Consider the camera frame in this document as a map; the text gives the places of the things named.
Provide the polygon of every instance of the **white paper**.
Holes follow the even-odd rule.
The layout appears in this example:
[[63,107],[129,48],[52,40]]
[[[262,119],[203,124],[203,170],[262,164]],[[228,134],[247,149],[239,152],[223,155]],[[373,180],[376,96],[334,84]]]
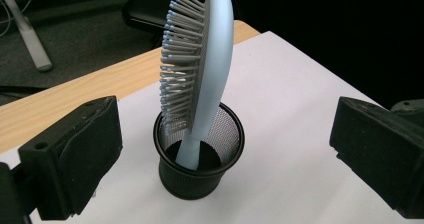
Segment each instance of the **white paper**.
[[[391,210],[336,158],[329,138],[340,96],[373,102],[271,32],[237,44],[222,102],[246,142],[217,189],[185,201],[162,186],[155,83],[119,101],[121,156],[82,215],[66,223],[422,223]],[[13,152],[0,161],[13,162]],[[41,222],[36,211],[31,218]]]

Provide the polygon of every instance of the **desk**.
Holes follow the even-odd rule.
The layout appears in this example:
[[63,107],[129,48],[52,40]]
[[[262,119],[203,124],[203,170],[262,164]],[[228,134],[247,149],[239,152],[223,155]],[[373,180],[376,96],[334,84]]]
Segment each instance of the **desk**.
[[[234,22],[234,43],[258,34],[246,23]],[[155,49],[0,106],[0,153],[26,143],[82,103],[110,95],[121,99],[156,82],[160,57]]]
[[[66,223],[422,223],[391,210],[329,146],[338,98],[373,101],[275,34],[253,36],[234,47],[222,98],[243,124],[245,147],[217,189],[185,201],[161,184],[152,138],[160,111],[154,77],[145,88],[120,97],[121,156],[82,215]],[[157,74],[158,63],[153,65],[150,75]],[[100,82],[91,90],[108,86]],[[31,217],[42,223],[37,212]]]

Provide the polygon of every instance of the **mesh pen holder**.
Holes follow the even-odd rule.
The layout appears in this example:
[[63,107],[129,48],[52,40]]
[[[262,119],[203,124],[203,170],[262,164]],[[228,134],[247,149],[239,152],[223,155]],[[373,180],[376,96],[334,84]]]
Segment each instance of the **mesh pen holder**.
[[160,113],[153,130],[160,155],[159,177],[164,187],[181,199],[195,200],[209,195],[243,152],[243,127],[235,113],[223,103],[219,105],[208,137],[201,142],[198,170],[175,162],[184,131],[166,135],[163,127]]

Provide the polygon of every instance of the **black chair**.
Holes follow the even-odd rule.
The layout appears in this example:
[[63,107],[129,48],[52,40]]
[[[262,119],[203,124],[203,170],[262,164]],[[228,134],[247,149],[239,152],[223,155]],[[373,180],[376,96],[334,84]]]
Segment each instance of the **black chair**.
[[[161,46],[166,14],[171,0],[128,0],[122,9],[124,23],[130,27],[153,33],[152,49]],[[239,11],[233,1],[234,18]]]

